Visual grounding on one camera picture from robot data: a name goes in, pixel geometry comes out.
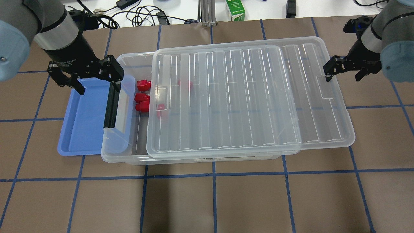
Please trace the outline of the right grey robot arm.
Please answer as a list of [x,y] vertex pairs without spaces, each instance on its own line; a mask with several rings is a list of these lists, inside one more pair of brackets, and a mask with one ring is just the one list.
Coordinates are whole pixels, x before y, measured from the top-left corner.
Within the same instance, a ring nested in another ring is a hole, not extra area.
[[357,71],[356,81],[380,71],[390,81],[414,80],[414,2],[390,0],[375,17],[350,19],[343,32],[357,40],[347,56],[333,56],[323,67],[326,81]]

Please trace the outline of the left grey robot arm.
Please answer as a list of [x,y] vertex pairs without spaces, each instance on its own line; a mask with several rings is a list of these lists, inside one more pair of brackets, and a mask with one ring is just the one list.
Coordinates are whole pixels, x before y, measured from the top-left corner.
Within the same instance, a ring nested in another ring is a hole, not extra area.
[[120,92],[123,68],[112,55],[96,57],[59,0],[2,0],[0,8],[1,81],[18,74],[36,42],[51,59],[47,72],[57,85],[83,95],[79,79],[98,78],[111,84],[110,94]]

